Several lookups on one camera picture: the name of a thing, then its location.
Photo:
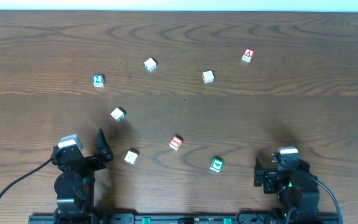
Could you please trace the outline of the red letter I block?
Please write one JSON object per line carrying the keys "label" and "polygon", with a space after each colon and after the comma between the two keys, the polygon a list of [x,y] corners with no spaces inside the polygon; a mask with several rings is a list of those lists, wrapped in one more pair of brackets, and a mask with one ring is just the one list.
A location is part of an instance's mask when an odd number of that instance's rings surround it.
{"label": "red letter I block", "polygon": [[169,142],[169,146],[177,151],[181,147],[182,143],[183,140],[181,138],[179,138],[178,136],[174,136]]}

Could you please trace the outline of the blue number 2 block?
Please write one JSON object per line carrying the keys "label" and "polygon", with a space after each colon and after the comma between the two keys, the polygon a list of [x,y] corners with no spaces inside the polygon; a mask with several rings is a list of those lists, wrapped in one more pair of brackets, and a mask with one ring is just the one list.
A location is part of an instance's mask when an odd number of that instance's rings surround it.
{"label": "blue number 2 block", "polygon": [[104,87],[104,78],[102,75],[93,75],[92,83],[96,88]]}

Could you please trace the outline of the red letter A block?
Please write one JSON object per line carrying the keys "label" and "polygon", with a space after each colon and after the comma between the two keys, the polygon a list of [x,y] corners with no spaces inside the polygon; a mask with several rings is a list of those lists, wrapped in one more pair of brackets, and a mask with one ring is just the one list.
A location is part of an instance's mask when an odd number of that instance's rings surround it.
{"label": "red letter A block", "polygon": [[255,51],[252,49],[245,49],[242,60],[245,62],[250,62],[255,54]]}

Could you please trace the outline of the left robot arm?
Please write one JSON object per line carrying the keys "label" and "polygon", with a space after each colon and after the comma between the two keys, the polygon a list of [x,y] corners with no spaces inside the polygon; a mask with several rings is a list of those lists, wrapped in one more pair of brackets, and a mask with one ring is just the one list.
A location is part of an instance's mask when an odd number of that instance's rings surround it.
{"label": "left robot arm", "polygon": [[58,208],[54,223],[106,223],[108,218],[94,207],[94,173],[114,159],[104,132],[98,130],[96,154],[82,155],[83,145],[75,134],[61,138],[52,148],[51,163],[61,170],[54,183]]}

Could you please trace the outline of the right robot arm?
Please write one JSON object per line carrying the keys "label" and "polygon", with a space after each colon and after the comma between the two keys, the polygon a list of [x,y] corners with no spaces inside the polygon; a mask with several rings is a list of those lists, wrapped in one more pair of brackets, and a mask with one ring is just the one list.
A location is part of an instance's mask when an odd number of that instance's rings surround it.
{"label": "right robot arm", "polygon": [[254,167],[254,185],[263,187],[265,194],[274,194],[282,206],[272,210],[264,223],[316,223],[318,221],[319,190],[311,180],[310,165],[299,153],[273,154],[275,169],[263,168],[259,159]]}

